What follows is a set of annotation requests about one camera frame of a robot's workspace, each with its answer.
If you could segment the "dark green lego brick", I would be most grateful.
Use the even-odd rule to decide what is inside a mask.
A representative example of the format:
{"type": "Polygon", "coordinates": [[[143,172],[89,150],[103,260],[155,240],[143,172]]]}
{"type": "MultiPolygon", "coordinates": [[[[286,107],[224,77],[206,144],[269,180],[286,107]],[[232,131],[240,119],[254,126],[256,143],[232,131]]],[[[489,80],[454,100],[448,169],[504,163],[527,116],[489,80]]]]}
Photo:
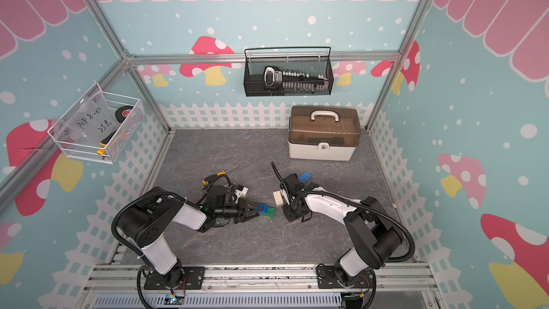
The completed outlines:
{"type": "Polygon", "coordinates": [[[266,211],[264,211],[264,213],[262,213],[262,216],[266,218],[272,218],[275,216],[275,213],[276,209],[274,207],[269,207],[266,211]]]}

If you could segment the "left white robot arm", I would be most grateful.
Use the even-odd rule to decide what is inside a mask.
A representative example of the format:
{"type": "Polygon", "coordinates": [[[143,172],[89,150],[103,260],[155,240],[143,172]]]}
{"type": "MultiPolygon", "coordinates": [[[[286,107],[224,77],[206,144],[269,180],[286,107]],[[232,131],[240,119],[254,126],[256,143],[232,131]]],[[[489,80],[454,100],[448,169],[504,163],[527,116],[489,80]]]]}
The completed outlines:
{"type": "Polygon", "coordinates": [[[154,187],[124,206],[112,221],[113,236],[133,250],[159,276],[181,278],[180,260],[164,232],[174,224],[205,233],[227,223],[246,223],[261,215],[264,205],[238,195],[242,187],[215,185],[193,203],[176,193],[154,187]]]}

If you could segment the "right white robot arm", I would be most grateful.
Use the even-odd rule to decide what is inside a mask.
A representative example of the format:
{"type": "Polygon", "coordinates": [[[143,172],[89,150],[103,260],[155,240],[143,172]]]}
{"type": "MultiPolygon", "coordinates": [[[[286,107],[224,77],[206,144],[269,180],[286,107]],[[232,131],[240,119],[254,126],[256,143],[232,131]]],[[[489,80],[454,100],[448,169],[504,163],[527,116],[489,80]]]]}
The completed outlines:
{"type": "Polygon", "coordinates": [[[374,197],[351,200],[321,187],[297,189],[291,195],[283,190],[282,194],[283,212],[288,221],[306,221],[313,213],[320,213],[345,226],[353,247],[335,263],[335,273],[342,283],[364,270],[378,270],[387,261],[406,261],[415,250],[410,245],[406,254],[393,256],[410,235],[374,197]]]}

